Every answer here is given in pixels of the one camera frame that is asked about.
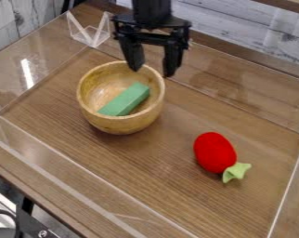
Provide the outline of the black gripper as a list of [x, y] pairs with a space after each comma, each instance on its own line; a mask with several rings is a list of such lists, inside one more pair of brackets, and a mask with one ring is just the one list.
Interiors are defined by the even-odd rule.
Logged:
[[[172, 15], [172, 0], [132, 0], [132, 12], [114, 15], [113, 22], [145, 30], [171, 29], [180, 43], [171, 41], [164, 46], [162, 66], [164, 77], [172, 76], [183, 64], [184, 49], [188, 49], [189, 28], [192, 26], [188, 20]], [[145, 63], [142, 45], [126, 35], [118, 36], [118, 44], [129, 68], [137, 72]]]

